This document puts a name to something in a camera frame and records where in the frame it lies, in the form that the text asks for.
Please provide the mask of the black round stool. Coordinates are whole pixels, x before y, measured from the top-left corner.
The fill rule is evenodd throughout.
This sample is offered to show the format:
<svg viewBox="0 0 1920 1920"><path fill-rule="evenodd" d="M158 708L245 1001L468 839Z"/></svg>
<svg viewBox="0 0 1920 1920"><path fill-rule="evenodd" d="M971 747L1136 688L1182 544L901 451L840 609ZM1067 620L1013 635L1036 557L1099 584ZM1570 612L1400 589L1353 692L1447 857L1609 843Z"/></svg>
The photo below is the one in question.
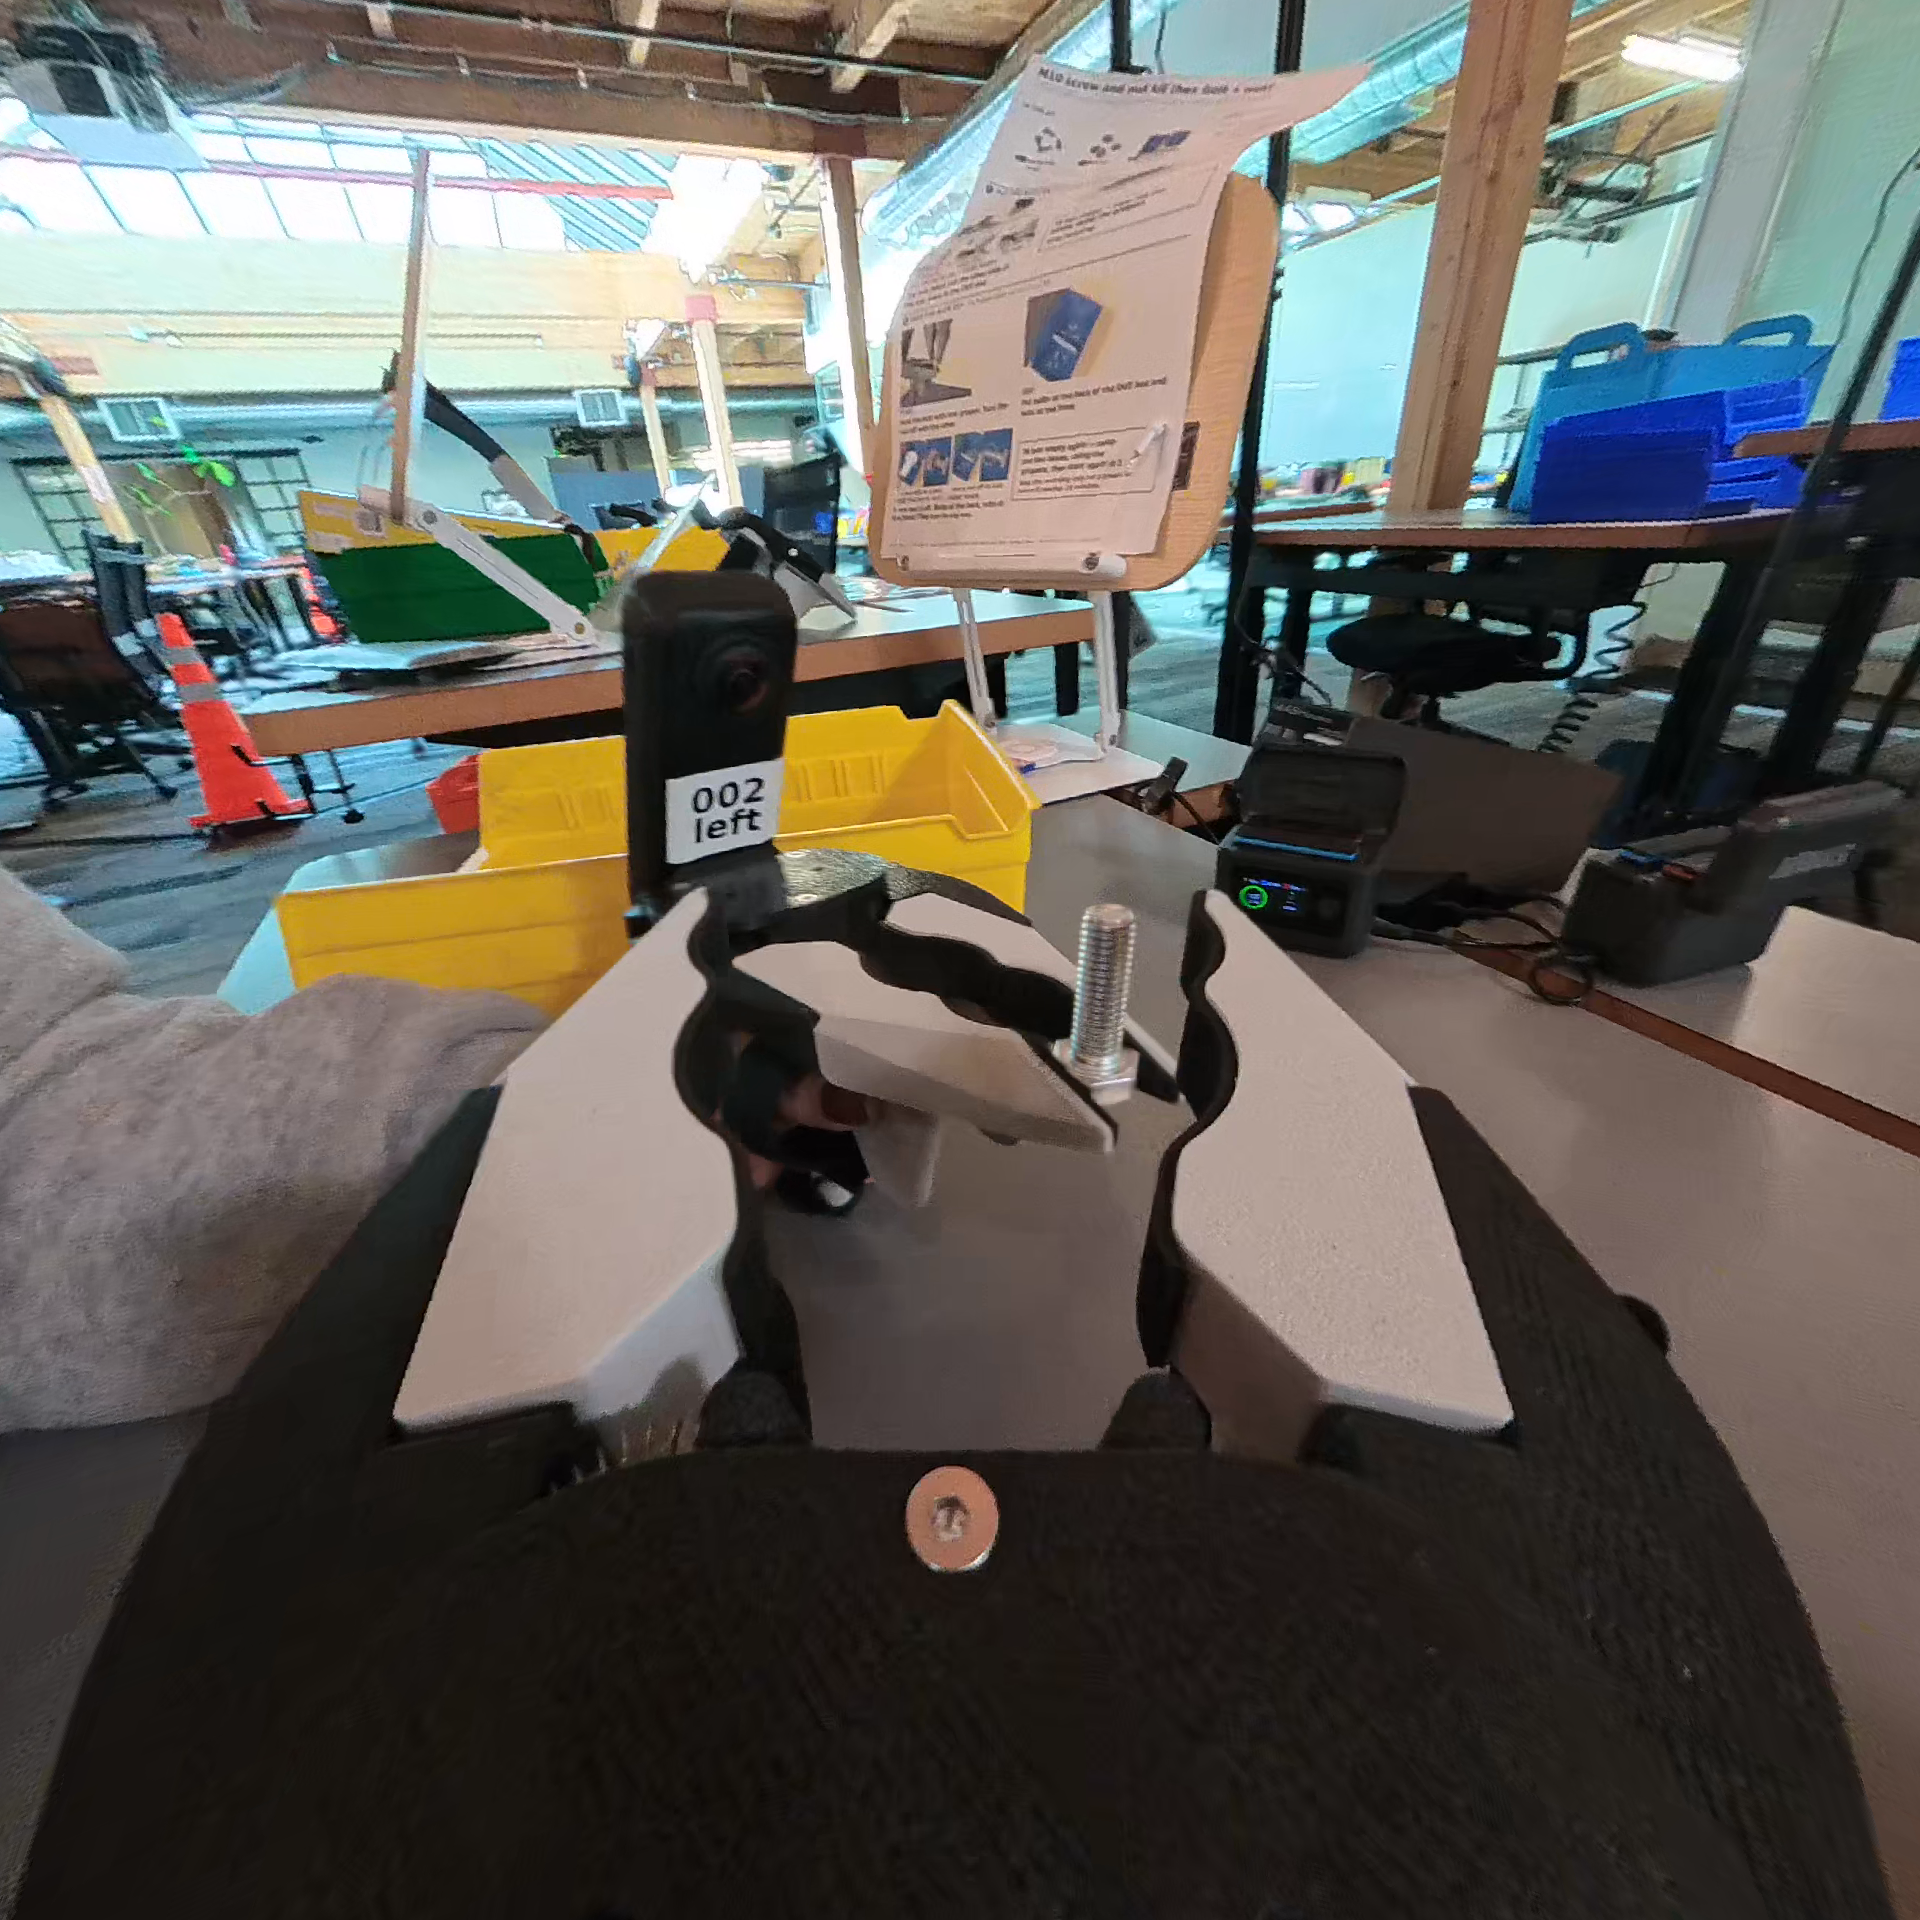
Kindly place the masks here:
<svg viewBox="0 0 1920 1920"><path fill-rule="evenodd" d="M1327 637L1328 657L1359 681L1382 681L1382 720L1406 720L1429 704L1510 682L1541 682L1558 663L1558 637L1505 635L1475 620L1382 612Z"/></svg>

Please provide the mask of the dark grey charging dock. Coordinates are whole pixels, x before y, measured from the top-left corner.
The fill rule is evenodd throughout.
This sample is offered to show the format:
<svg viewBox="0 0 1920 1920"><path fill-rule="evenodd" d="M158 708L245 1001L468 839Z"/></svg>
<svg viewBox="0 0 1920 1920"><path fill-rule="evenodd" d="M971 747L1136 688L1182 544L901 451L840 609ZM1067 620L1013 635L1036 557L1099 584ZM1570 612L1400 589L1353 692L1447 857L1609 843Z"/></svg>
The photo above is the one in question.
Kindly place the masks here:
<svg viewBox="0 0 1920 1920"><path fill-rule="evenodd" d="M1789 909L1859 879L1902 793L1850 781L1764 802L1732 823L1591 854L1565 946L1623 988L1671 988L1754 965Z"/></svg>

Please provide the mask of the person's grey sleeved left forearm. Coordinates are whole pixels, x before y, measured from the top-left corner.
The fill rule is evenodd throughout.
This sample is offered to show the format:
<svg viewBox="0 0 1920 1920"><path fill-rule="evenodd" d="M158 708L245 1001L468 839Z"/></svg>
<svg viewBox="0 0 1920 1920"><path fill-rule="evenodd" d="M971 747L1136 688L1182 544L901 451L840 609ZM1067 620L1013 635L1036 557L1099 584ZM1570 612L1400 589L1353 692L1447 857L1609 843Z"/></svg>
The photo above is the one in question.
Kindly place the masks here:
<svg viewBox="0 0 1920 1920"><path fill-rule="evenodd" d="M375 977L259 1015L138 996L126 959L3 877L3 1435L227 1394L538 1032L511 996Z"/></svg>

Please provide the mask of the silver hex bolt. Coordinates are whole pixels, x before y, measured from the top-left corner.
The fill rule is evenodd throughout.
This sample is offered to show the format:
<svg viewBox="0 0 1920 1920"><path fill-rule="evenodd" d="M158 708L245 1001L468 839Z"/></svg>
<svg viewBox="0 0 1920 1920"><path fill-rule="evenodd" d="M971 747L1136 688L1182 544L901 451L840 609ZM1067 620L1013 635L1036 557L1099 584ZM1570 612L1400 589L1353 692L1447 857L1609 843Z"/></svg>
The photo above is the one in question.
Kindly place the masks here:
<svg viewBox="0 0 1920 1920"><path fill-rule="evenodd" d="M1138 1044L1130 1037L1136 970L1136 910L1121 903L1087 906L1078 923L1067 1032L1049 1044L1051 1062L1104 1114L1138 1085Z"/></svg>

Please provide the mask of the wooden support post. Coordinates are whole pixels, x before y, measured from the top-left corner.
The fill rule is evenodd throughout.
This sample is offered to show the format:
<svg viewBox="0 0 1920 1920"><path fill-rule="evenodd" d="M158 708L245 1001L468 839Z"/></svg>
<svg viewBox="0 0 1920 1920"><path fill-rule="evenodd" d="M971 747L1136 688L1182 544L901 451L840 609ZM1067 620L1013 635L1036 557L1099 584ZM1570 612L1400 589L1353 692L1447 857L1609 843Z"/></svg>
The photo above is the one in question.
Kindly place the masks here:
<svg viewBox="0 0 1920 1920"><path fill-rule="evenodd" d="M1473 5L1383 508L1467 503L1541 179L1570 5Z"/></svg>

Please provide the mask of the blue plastic tote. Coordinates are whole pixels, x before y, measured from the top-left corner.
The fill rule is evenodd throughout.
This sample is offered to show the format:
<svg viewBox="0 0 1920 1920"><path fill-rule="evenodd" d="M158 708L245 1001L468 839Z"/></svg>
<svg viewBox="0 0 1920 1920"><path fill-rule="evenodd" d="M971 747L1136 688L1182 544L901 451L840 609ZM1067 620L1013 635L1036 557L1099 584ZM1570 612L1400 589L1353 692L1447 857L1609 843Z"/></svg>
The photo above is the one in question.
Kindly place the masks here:
<svg viewBox="0 0 1920 1920"><path fill-rule="evenodd" d="M1530 405L1510 514L1527 522L1686 522L1789 511L1800 471L1741 455L1800 430L1828 373L1813 322L1754 322L1720 344L1654 347L1634 325L1576 335Z"/></svg>

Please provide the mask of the yellow plastic bin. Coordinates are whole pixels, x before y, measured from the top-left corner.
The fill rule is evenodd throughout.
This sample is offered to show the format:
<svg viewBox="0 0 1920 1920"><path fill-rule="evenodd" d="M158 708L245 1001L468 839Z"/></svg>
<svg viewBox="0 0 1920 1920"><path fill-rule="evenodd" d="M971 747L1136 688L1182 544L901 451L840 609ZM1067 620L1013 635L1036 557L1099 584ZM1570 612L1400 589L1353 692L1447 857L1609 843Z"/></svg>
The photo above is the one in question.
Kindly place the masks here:
<svg viewBox="0 0 1920 1920"><path fill-rule="evenodd" d="M473 756L476 854L457 872L281 894L293 988L375 977L566 1012L628 952L625 756L620 740ZM779 854L868 854L1019 910L1037 806L961 707L788 723Z"/></svg>

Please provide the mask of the orange traffic cone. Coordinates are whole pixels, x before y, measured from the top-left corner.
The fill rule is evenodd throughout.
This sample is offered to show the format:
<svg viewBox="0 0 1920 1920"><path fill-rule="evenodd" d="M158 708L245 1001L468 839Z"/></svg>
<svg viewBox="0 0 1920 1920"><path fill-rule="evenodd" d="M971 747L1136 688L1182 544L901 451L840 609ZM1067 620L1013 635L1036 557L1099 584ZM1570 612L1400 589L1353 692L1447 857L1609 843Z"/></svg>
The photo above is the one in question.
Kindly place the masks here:
<svg viewBox="0 0 1920 1920"><path fill-rule="evenodd" d="M199 814L189 829L227 835L238 829L269 829L312 816L310 802L293 802L269 760L253 753L251 735L215 673L206 667L181 613L158 613L161 657L173 675L181 723L189 740L199 781Z"/></svg>

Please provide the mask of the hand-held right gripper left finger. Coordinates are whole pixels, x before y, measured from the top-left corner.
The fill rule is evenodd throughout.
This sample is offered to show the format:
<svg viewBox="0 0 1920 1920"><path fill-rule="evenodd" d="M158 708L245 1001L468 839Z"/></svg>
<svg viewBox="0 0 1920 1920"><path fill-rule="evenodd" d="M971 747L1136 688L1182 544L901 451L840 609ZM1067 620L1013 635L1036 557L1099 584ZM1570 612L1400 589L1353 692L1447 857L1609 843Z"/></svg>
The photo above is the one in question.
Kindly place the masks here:
<svg viewBox="0 0 1920 1920"><path fill-rule="evenodd" d="M699 889L503 1075L403 1426L553 1403L581 1426L674 1426L738 1362L805 1401L762 1197L716 1130L728 959Z"/></svg>

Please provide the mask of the black office chair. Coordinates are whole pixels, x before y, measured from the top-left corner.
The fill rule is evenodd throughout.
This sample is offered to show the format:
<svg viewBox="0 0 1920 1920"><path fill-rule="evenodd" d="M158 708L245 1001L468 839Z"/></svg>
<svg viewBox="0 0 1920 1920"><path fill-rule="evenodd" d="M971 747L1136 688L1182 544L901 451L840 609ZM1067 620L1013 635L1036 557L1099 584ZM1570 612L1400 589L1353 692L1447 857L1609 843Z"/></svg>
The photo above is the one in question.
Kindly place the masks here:
<svg viewBox="0 0 1920 1920"><path fill-rule="evenodd" d="M189 770L138 544L88 535L88 581L3 589L3 716L42 763L42 805L63 806L110 774L144 777L154 756Z"/></svg>

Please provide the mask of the black battery charger case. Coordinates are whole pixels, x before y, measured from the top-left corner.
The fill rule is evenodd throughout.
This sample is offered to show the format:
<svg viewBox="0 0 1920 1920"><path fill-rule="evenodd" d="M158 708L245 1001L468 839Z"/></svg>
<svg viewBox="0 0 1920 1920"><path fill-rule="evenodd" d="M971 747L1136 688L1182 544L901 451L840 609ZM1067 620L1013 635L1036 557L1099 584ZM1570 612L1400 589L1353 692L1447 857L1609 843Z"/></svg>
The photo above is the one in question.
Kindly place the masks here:
<svg viewBox="0 0 1920 1920"><path fill-rule="evenodd" d="M1370 940L1403 783L1397 756L1309 741L1255 747L1215 889L1285 952L1354 957Z"/></svg>

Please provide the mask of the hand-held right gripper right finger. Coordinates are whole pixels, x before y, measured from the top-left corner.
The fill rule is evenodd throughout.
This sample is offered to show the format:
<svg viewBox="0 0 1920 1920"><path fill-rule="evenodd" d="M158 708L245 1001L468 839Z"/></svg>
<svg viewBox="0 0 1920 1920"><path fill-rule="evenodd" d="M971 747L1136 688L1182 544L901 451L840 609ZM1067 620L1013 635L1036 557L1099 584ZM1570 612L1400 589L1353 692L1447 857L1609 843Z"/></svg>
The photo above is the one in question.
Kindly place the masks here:
<svg viewBox="0 0 1920 1920"><path fill-rule="evenodd" d="M1188 906L1136 1326L1215 1437L1328 1410L1498 1435L1511 1401L1403 1068L1222 893Z"/></svg>

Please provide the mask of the green and yellow bin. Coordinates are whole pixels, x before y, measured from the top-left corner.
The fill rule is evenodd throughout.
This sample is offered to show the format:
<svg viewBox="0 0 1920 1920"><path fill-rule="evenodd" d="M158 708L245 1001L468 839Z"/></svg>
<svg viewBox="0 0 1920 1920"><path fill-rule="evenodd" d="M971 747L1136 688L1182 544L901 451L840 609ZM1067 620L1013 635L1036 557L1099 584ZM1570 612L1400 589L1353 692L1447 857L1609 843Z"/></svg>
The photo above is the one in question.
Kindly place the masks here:
<svg viewBox="0 0 1920 1920"><path fill-rule="evenodd" d="M300 538L342 628L361 644L510 642L550 620L429 532L339 494L296 494ZM558 522L453 515L581 617L598 606L608 560L595 535Z"/></svg>

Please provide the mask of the black frame wooden desk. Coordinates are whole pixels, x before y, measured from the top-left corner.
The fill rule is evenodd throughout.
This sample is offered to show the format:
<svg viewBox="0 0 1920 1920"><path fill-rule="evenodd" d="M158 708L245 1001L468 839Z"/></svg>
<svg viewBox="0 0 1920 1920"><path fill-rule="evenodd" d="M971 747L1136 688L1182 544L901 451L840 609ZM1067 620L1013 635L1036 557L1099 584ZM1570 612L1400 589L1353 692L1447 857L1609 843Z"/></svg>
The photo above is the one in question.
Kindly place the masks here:
<svg viewBox="0 0 1920 1920"><path fill-rule="evenodd" d="M1268 692L1222 688L1215 731L1249 740L1274 700L1306 685L1309 617L1316 600L1365 599L1388 606L1450 606L1515 612L1547 628L1550 613L1591 617L1626 609L1664 565L1718 565L1720 581L1678 670L1658 753L1704 747L1720 740L1756 650L1747 635L1754 596L1775 560L1789 514L1708 520L1530 522L1502 511L1441 511L1388 515L1382 511L1306 511L1259 520L1248 572L1233 581L1229 613L1245 637L1268 642L1268 599L1280 596Z"/></svg>

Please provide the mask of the printed instruction sheet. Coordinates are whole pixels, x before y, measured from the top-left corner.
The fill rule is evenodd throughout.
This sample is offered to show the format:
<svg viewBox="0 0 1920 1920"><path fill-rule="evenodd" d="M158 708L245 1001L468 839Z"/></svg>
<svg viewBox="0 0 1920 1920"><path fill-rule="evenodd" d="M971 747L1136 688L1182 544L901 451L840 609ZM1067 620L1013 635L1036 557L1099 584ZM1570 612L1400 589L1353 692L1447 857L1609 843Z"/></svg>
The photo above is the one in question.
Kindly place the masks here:
<svg viewBox="0 0 1920 1920"><path fill-rule="evenodd" d="M1204 254L1237 156L1365 62L1268 78L1025 68L887 335L871 560L892 581L1121 578L1163 535Z"/></svg>

